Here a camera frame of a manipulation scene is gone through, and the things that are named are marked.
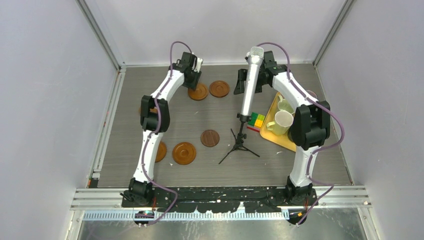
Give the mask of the dark walnut wooden coaster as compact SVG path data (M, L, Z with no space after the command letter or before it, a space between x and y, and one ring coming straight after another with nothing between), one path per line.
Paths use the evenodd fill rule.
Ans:
M206 147L214 147L220 141L220 135L217 131L213 129L207 129L202 132L200 136L201 143Z

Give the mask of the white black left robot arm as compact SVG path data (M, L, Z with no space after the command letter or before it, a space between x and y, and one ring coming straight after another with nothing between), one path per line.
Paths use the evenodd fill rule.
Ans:
M159 145L171 122L169 101L181 86L195 90L201 76L203 59L192 52L183 52L171 63L167 75L158 88L140 101L142 142L138 163L123 198L141 207L148 207L154 199L154 165Z

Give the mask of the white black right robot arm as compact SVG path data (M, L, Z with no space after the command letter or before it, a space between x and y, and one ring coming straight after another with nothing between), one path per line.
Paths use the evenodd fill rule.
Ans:
M264 53L261 69L267 83L278 91L295 111L290 127L291 139L296 145L293 169L283 190L284 201L289 205L312 202L311 181L316 151L330 136L330 105L312 97L294 78L288 66L277 64L272 51Z

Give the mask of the cream yellow mug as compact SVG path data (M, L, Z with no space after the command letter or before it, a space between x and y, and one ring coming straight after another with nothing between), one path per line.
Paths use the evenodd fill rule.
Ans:
M276 136L284 135L293 124L294 117L287 111L278 111L274 115L274 120L266 124L266 129Z

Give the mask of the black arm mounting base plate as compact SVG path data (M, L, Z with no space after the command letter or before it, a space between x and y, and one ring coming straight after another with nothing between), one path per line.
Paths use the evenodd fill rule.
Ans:
M285 187L174 187L172 192L161 188L153 189L153 199L146 206L131 203L123 198L124 208L153 208L163 213L234 213L244 209L246 213L276 213L282 207L294 207L305 211L317 199L316 191L291 196Z

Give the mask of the yellow tray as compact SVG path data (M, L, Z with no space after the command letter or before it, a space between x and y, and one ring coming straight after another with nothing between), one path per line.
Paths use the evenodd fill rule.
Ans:
M279 120L275 120L276 115L279 117L278 112L280 110L278 108L278 104L281 100L284 100L284 98L279 92L277 92L267 114L265 115L259 133L265 140L284 147L292 152L296 152L296 144L289 138L289 129L291 125L283 124L280 126Z

